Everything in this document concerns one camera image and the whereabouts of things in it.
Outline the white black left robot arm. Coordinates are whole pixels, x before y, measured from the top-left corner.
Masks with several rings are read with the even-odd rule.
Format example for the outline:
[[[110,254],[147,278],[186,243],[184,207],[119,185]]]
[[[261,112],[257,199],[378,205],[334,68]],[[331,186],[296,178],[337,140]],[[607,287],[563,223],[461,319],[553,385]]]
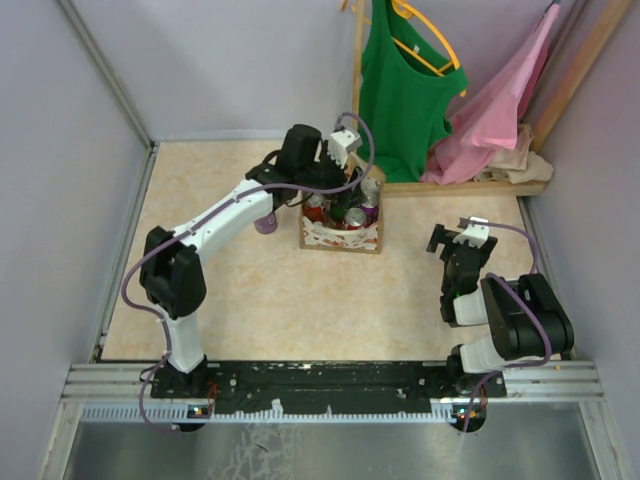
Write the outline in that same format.
[[[204,390],[207,358],[197,327],[197,311],[207,294],[204,264],[245,227],[267,218],[298,193],[334,194],[356,180],[347,171],[360,135],[338,127],[322,138],[314,127],[291,127],[281,147],[251,168],[226,197],[194,219],[146,238],[139,282],[159,313],[167,340],[160,372],[171,394]]]

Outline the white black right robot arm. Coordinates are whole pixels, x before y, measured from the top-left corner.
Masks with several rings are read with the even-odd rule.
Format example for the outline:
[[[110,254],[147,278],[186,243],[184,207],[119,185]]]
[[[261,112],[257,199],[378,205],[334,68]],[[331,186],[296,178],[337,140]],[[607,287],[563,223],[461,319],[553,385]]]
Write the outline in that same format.
[[[537,271],[539,250],[527,237],[532,252],[531,270],[507,280],[482,272],[497,246],[490,234],[495,227],[528,233],[478,217],[463,219],[457,231],[434,226],[426,251],[441,248],[443,277],[440,313],[452,328],[486,326],[488,332],[451,350],[448,374],[462,395],[479,396],[489,380],[516,366],[539,366],[574,348],[575,333],[564,308],[546,277]]]

